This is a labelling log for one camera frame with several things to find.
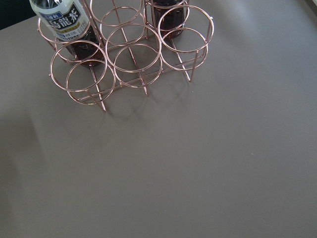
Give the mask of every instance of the bottle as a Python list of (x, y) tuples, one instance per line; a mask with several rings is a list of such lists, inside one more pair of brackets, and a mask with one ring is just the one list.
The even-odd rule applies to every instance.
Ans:
[[(79, 0), (30, 0), (33, 11), (60, 41), (79, 40), (78, 36), (86, 30), (89, 19)], [(80, 40), (99, 45), (99, 40), (90, 26)], [(66, 47), (76, 60), (92, 57), (104, 60), (97, 48), (87, 43), (74, 43)], [(85, 66), (96, 65), (95, 61)]]
[[(158, 26), (159, 19), (163, 16), (164, 13), (166, 13), (169, 9), (174, 7), (176, 4), (180, 3), (182, 0), (154, 0), (154, 14), (155, 14), (155, 21), (156, 21), (156, 26)], [(162, 9), (162, 8), (157, 8), (155, 6), (170, 6), (168, 9)], [(170, 30), (173, 29), (174, 27), (177, 27), (181, 25), (185, 20), (185, 15), (184, 15), (184, 8), (180, 7), (178, 9), (175, 9), (171, 11), (169, 14), (167, 14), (164, 17), (164, 21), (161, 22), (161, 35), (164, 36), (168, 33), (168, 31), (162, 31), (162, 30)], [(174, 31), (170, 33), (167, 37), (168, 38), (175, 38), (179, 36), (182, 33), (183, 30), (179, 31)]]

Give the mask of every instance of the brown liquid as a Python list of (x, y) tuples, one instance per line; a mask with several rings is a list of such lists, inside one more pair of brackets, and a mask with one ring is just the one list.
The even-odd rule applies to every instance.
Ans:
[[(154, 2), (155, 5), (158, 6), (173, 6), (177, 3), (179, 3), (180, 0), (157, 0)], [(160, 9), (154, 7), (154, 14), (155, 14), (155, 21), (156, 25), (159, 23), (159, 19), (166, 13), (169, 9)], [(164, 20), (161, 22), (161, 35), (164, 36), (168, 33), (168, 31), (162, 31), (162, 30), (170, 30), (175, 28), (176, 26), (181, 25), (185, 20), (185, 15), (184, 15), (184, 8), (178, 8), (173, 11), (171, 11), (169, 14), (167, 14), (164, 17)], [(182, 33), (183, 30), (178, 30), (170, 33), (167, 37), (168, 38), (175, 38), (179, 36)]]
[[(87, 33), (80, 38), (80, 40), (86, 40), (91, 41), (95, 44), (99, 44), (99, 41), (94, 33), (94, 30), (91, 27), (89, 27)], [(103, 53), (95, 46), (88, 44), (88, 43), (73, 43), (66, 47), (68, 51), (75, 57), (76, 60), (84, 60), (86, 58), (89, 59), (97, 59), (97, 60), (105, 60)], [(99, 64), (99, 62), (96, 61), (88, 61), (83, 63), (84, 66), (95, 66)]]

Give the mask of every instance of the rack leg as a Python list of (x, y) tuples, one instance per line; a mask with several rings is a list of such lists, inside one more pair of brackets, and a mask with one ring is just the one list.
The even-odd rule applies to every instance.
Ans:
[(49, 46), (53, 49), (53, 51), (57, 51), (57, 47), (55, 47), (51, 42), (49, 42), (48, 40), (45, 39), (45, 41), (49, 44)]
[[(91, 71), (91, 74), (93, 75), (94, 81), (95, 81), (95, 83), (96, 83), (96, 82), (97, 82), (97, 78), (96, 78), (95, 70), (94, 70), (94, 68), (93, 68), (92, 66), (90, 66), (90, 71)], [(97, 92), (98, 92), (98, 94), (99, 94), (99, 98), (100, 98), (100, 100), (102, 100), (103, 97), (102, 97), (102, 95), (100, 94), (100, 89), (99, 89), (99, 85), (98, 85), (98, 84), (96, 84), (96, 88), (97, 88)], [(106, 112), (106, 107), (105, 107), (104, 102), (101, 101), (100, 103), (98, 103), (98, 102), (95, 100), (95, 98), (90, 94), (90, 92), (89, 92), (89, 91), (87, 91), (87, 92), (89, 93), (89, 96), (91, 96), (91, 97), (94, 99), (94, 101), (101, 107), (101, 109), (102, 109), (104, 112)]]
[[(144, 16), (145, 16), (145, 24), (146, 24), (146, 25), (149, 24), (147, 5), (148, 5), (147, 0), (144, 0)], [(149, 30), (148, 30), (148, 28), (147, 28), (147, 37), (146, 37), (146, 39), (148, 39), (148, 38), (149, 38)]]
[(194, 63), (193, 63), (193, 69), (192, 69), (192, 73), (190, 75), (190, 80), (192, 80), (193, 76), (194, 76), (194, 71), (196, 69), (196, 63), (197, 63), (197, 58), (198, 58), (198, 53), (199, 53), (199, 51), (196, 51), (195, 60), (194, 60)]
[(92, 13), (90, 11), (90, 8), (89, 8), (86, 0), (80, 0), (80, 2), (83, 5), (86, 14), (89, 16), (89, 22), (90, 22), (90, 25), (93, 27), (94, 33), (99, 38), (99, 42), (103, 45), (102, 48), (104, 48), (106, 43), (105, 43), (104, 38), (103, 38), (103, 36), (102, 36), (102, 34), (100, 32), (100, 29), (98, 28), (97, 23), (96, 23), (93, 15), (92, 15)]
[[(114, 0), (112, 0), (112, 4), (113, 4), (113, 6), (114, 6), (115, 13), (116, 13), (117, 18), (118, 18), (118, 22), (119, 22), (119, 24), (121, 24), (121, 20), (120, 20), (120, 17), (119, 17), (119, 13), (118, 13), (118, 11), (117, 11), (117, 7), (116, 7), (116, 5), (115, 5)], [(122, 32), (122, 35), (123, 35), (123, 38), (124, 38), (125, 42), (128, 42), (128, 39), (127, 39), (127, 37), (126, 37), (126, 35), (125, 35), (125, 32), (124, 32), (124, 30), (123, 30), (122, 28), (121, 28), (121, 32)], [(131, 58), (132, 58), (132, 61), (133, 61), (134, 65), (135, 65), (135, 67), (136, 67), (137, 69), (139, 69), (138, 64), (137, 64), (137, 62), (136, 62), (136, 60), (135, 60), (135, 58), (134, 58), (134, 55), (133, 55), (133, 52), (132, 52), (131, 48), (129, 47), (128, 49), (129, 49), (129, 54), (130, 54), (130, 56), (131, 56)], [(147, 96), (149, 96), (149, 94), (148, 94), (148, 89), (147, 89), (147, 84), (146, 84), (146, 82), (144, 81), (144, 79), (142, 78), (141, 73), (139, 72), (138, 74), (139, 74), (139, 77), (140, 77), (140, 79), (141, 79), (144, 92), (145, 92), (145, 94), (146, 94)]]
[[(175, 46), (173, 40), (172, 40), (172, 39), (169, 39), (169, 40), (171, 41), (173, 48), (176, 50), (176, 46)], [(177, 54), (177, 57), (178, 57), (179, 62), (182, 64), (182, 68), (185, 69), (185, 65), (183, 64), (182, 58), (180, 57), (180, 55), (179, 55), (178, 52), (176, 52), (176, 54)], [(186, 76), (187, 80), (190, 82), (190, 81), (191, 81), (191, 78), (189, 77), (187, 71), (184, 71), (184, 73), (185, 73), (185, 76)]]
[(210, 30), (211, 30), (211, 23), (209, 23), (209, 25), (208, 25), (208, 31), (207, 31), (206, 40), (205, 40), (206, 43), (207, 43), (207, 40), (208, 40), (208, 37), (209, 37)]
[(156, 22), (156, 20), (155, 20), (153, 0), (150, 0), (150, 2), (151, 2), (151, 13), (152, 13), (152, 23), (153, 23), (153, 27), (154, 27), (154, 30), (158, 31), (158, 29), (157, 29), (157, 22)]

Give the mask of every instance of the tabletop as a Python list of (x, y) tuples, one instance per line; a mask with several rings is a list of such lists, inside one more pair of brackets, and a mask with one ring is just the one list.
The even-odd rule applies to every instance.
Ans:
[(0, 31), (1, 238), (315, 238), (317, 16), (305, 0), (192, 0), (206, 62), (111, 95), (49, 78), (35, 17)]

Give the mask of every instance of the bottle label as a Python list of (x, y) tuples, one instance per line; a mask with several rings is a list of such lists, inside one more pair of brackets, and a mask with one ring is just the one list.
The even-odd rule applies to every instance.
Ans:
[(77, 39), (89, 22), (79, 0), (64, 0), (57, 7), (49, 9), (32, 4), (32, 8), (48, 28), (63, 41)]

